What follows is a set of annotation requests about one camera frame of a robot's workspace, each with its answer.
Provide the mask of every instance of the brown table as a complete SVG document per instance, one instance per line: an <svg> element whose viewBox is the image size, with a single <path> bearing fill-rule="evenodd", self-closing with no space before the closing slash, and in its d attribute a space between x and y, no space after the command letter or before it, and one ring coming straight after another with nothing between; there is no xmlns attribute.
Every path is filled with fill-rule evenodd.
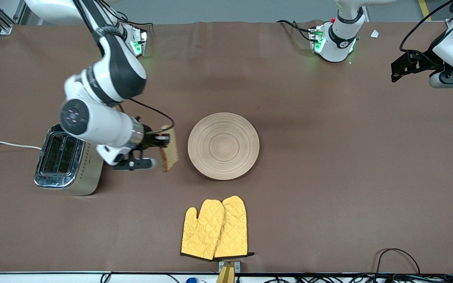
<svg viewBox="0 0 453 283"><path fill-rule="evenodd" d="M97 193L70 197L34 185L39 151L0 145L0 271L209 271L214 263L179 255L184 213L239 195L256 252L245 272L371 272L390 247L422 272L453 272L453 90L430 88L428 73L390 82L413 25L365 24L341 63L311 55L280 24L155 26L139 98L176 120L180 162L169 173L105 167ZM443 29L423 25L408 47L425 50ZM40 146L64 80L99 56L85 27L2 36L0 140ZM220 182L194 169L186 147L194 124L222 111L254 125L261 153L247 175ZM381 270L414 272L394 253Z"/></svg>

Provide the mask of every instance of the oven mitt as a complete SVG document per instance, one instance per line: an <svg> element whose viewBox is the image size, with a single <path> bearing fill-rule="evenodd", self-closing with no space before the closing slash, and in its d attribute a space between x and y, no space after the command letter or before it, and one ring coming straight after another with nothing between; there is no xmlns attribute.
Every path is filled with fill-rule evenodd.
<svg viewBox="0 0 453 283"><path fill-rule="evenodd" d="M254 255L248 253L248 220L244 201L234 195L223 200L223 207L225 220L214 251L214 261Z"/></svg>
<svg viewBox="0 0 453 283"><path fill-rule="evenodd" d="M189 208L185 215L181 255L211 261L219 241L225 210L216 199L206 199L197 217L196 208Z"/></svg>

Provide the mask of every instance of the white power cord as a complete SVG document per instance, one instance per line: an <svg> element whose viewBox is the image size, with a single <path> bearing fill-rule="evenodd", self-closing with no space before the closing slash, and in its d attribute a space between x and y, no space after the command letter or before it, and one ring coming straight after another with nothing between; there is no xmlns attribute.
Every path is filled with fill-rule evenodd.
<svg viewBox="0 0 453 283"><path fill-rule="evenodd" d="M41 147L34 147L32 145L17 145L15 143L7 143L7 142L2 142L0 141L0 145L11 145L12 147L26 147L26 148L29 148L29 149L36 149L36 150L41 150Z"/></svg>

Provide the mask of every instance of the quilted fabric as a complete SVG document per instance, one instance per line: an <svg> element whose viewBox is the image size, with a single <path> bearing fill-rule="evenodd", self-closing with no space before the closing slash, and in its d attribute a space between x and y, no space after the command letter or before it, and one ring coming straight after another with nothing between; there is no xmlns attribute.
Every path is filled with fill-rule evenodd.
<svg viewBox="0 0 453 283"><path fill-rule="evenodd" d="M248 223L246 207L240 197L234 195L223 200L225 220L214 258L248 256Z"/></svg>
<svg viewBox="0 0 453 283"><path fill-rule="evenodd" d="M212 260L219 241L225 209L216 199L206 199L197 210L189 208L185 215L181 254Z"/></svg>

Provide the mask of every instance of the silver toaster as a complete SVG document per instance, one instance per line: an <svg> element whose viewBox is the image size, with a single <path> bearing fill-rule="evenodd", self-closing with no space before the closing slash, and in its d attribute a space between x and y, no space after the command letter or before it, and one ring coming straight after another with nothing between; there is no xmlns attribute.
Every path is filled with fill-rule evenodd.
<svg viewBox="0 0 453 283"><path fill-rule="evenodd" d="M91 195L99 183L102 165L95 145L78 140L57 124L46 135L34 182L70 195Z"/></svg>

